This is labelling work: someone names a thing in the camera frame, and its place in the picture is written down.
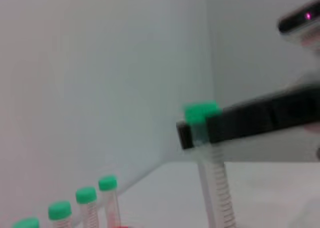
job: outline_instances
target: white wall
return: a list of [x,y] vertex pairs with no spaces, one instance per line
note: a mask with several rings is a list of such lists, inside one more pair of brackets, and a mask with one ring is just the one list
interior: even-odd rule
[[205,0],[0,0],[0,226],[174,154],[213,97]]
[[[207,0],[215,97],[223,106],[287,87],[315,67],[314,58],[286,43],[277,21],[311,0]],[[227,144],[230,160],[315,160],[318,141],[301,130]]]

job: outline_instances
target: pink indicator light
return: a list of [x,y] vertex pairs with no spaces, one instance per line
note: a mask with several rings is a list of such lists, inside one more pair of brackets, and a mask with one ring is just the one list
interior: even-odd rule
[[306,13],[304,17],[307,20],[311,20],[311,14],[310,13]]

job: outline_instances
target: green cap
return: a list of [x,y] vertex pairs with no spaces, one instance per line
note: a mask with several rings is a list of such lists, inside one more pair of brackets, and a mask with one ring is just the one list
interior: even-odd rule
[[114,175],[105,176],[99,180],[100,191],[114,190],[117,186],[117,178]]
[[48,208],[50,220],[60,220],[68,218],[72,214],[69,201],[58,201],[52,203]]
[[214,101],[207,103],[189,104],[184,108],[184,117],[188,124],[205,123],[206,117],[221,112],[218,104]]
[[29,217],[19,220],[12,225],[12,228],[39,228],[39,220],[35,217]]
[[75,193],[78,204],[88,204],[97,200],[96,189],[92,186],[78,189]]

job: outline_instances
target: white work surface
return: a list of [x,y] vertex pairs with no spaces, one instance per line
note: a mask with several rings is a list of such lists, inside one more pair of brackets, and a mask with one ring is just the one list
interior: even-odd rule
[[[320,225],[317,163],[227,163],[239,228],[315,228]],[[123,225],[207,228],[198,175],[191,162],[167,163],[119,197]],[[104,210],[100,228],[107,228]]]

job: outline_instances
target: test tube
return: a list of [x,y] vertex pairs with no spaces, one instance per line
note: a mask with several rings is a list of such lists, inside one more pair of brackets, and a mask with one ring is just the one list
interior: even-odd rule
[[52,203],[48,208],[48,216],[53,228],[72,228],[71,205],[69,201]]
[[107,228],[121,226],[117,186],[117,178],[114,175],[105,176],[99,180],[99,190],[102,192]]
[[83,228],[99,228],[97,193],[94,187],[83,187],[75,193],[80,206]]
[[29,217],[17,221],[11,228],[40,228],[40,225],[36,217]]

